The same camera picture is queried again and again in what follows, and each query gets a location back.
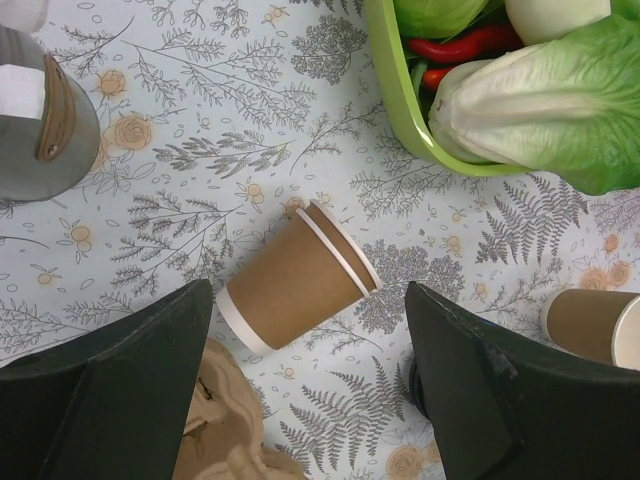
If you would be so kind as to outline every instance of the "green bowl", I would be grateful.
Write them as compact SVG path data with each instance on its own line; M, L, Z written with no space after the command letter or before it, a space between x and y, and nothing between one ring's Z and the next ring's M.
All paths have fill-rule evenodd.
M416 157L439 162L449 170L470 177L492 177L531 171L525 167L499 163L473 165L445 152L435 142L424 123L413 91L393 0L365 0L365 15L382 99L391 127L407 150Z

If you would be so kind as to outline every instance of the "tipped-over paper cup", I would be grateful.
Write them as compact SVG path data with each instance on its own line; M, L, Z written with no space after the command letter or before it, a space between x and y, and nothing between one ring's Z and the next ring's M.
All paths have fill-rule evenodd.
M561 290L542 308L540 326L558 346L589 360L640 370L640 295Z
M381 285L340 223L312 201L227 283L216 303L238 338L265 355Z

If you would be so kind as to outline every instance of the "table surface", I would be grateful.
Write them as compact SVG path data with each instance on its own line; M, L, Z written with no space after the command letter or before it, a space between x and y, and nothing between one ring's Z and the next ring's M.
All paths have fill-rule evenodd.
M266 443L311 478L443 478L431 426L403 400L407 282L541 340L550 292L637 288L640 196L414 159L380 101L362 0L286 1L52 0L37 37L89 92L104 138L76 188L0 203L0 359L190 279L219 289L315 198L386 286L265 358L217 312L211 335L264 401Z

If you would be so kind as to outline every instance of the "red chili pepper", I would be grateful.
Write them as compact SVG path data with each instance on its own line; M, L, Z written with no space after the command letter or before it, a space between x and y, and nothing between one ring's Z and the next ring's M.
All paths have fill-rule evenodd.
M434 68L433 70L427 70L424 72L422 76L422 83L426 85L426 87L435 92L438 90L440 86L440 82L444 78L444 76L453 70L455 67L447 67L447 68Z
M412 38L409 50L437 63L464 63L482 53L509 52L522 48L522 40L511 24L488 25L447 43Z

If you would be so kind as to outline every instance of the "cabbage leaf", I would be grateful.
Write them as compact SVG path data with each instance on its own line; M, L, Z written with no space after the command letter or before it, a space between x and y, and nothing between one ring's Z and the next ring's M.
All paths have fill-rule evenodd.
M467 28L488 2L489 0L393 0L393 5L400 35L447 38Z
M611 15L462 81L450 74L429 125L451 154L453 141L489 161L555 172L591 195L640 186L640 22Z

